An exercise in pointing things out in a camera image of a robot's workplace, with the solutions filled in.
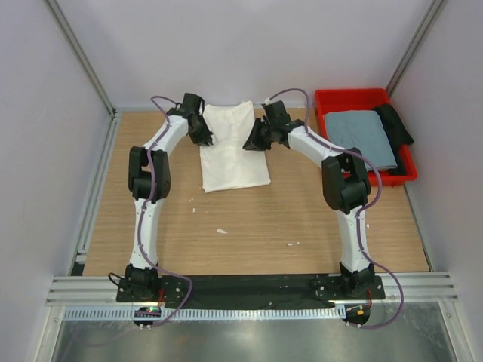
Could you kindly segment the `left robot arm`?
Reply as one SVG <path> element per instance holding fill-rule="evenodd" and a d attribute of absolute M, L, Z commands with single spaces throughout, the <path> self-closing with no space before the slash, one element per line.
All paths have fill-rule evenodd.
<path fill-rule="evenodd" d="M 150 302 L 161 295 L 157 240 L 163 203 L 171 190 L 169 155 L 186 136 L 197 146 L 213 144 L 203 117 L 205 101 L 199 95 L 186 93 L 179 103 L 163 96 L 151 101 L 165 121 L 143 146 L 129 151 L 128 190 L 136 220 L 133 250 L 118 283 L 119 302 Z"/>

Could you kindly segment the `white t shirt red print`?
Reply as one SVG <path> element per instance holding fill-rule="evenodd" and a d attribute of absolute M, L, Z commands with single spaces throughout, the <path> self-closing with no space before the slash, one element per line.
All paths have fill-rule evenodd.
<path fill-rule="evenodd" d="M 207 105 L 203 116 L 213 140 L 211 146 L 200 148 L 204 192 L 269 185 L 265 154 L 243 149 L 255 122 L 253 103 Z"/>

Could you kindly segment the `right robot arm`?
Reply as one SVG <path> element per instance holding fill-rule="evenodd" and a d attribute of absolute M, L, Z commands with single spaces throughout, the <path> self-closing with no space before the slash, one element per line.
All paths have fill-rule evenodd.
<path fill-rule="evenodd" d="M 321 168 L 322 194 L 335 211 L 342 242 L 340 289 L 356 299 L 374 282 L 374 264 L 367 251 L 365 206 L 371 185 L 365 162 L 357 149 L 346 150 L 320 137 L 301 120 L 293 120 L 279 100 L 263 105 L 243 145 L 247 151 L 267 151 L 273 143 L 293 149 Z"/>

